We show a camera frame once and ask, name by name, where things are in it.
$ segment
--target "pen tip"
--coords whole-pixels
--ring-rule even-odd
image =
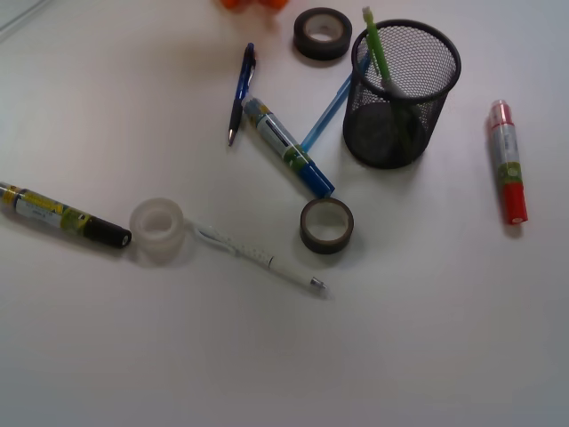
[[[318,291],[328,290],[328,286],[326,286],[322,280],[318,280],[317,278],[312,278],[312,280],[310,280],[310,284]]]

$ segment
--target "blue pencil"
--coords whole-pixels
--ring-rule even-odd
[[[365,57],[360,62],[360,68],[365,72],[367,67],[369,66],[370,56],[366,54]],[[332,117],[338,112],[340,105],[348,98],[349,95],[349,86],[351,84],[352,75],[350,74],[348,79],[344,82],[341,86],[340,90],[336,93],[336,96],[330,102],[330,105],[325,110],[325,112],[320,116],[317,123],[314,127],[310,130],[309,134],[306,135],[306,138],[302,142],[301,146],[304,151],[308,152],[309,149],[314,145],[317,141],[318,137],[322,133],[322,131],[328,126]]]

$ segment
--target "black mesh pen holder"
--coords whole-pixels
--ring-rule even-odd
[[[436,29],[413,20],[377,25],[391,82],[369,59],[365,38],[352,50],[344,141],[362,163],[380,169],[411,164],[427,148],[446,95],[461,74],[461,57]]]

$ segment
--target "blue ballpoint pen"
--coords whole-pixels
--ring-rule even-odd
[[[237,135],[237,130],[241,123],[241,116],[243,115],[243,106],[241,101],[249,92],[249,84],[251,83],[252,75],[255,72],[257,60],[255,59],[255,45],[249,43],[245,48],[243,55],[243,64],[241,65],[241,73],[239,74],[239,82],[237,84],[237,92],[235,100],[233,101],[233,109],[231,110],[231,120],[229,122],[229,146],[233,145],[233,141]]]
[[[363,70],[367,69],[367,66],[369,65],[369,60],[370,56],[366,54],[365,57],[360,62],[360,68]],[[346,100],[346,98],[348,98],[349,86],[351,84],[351,81],[352,81],[352,75],[350,74],[349,77],[344,82],[344,84],[341,86],[340,90],[336,93],[336,96],[334,97],[332,102],[330,102],[328,108],[325,110],[322,116],[320,116],[314,127],[310,129],[310,132],[308,135],[306,135],[306,138],[304,138],[304,141],[302,142],[301,146],[304,149],[304,151],[306,151],[307,153],[309,152],[309,149],[317,141],[318,137],[320,136],[320,133],[322,133],[322,131],[328,126],[328,123],[330,123],[332,117],[336,115],[338,109],[340,108],[340,105]]]

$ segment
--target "red glue stick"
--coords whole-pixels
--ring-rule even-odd
[[[524,182],[517,152],[516,127],[506,101],[495,101],[490,109],[490,133],[498,182],[504,198],[506,222],[511,225],[527,221]]]

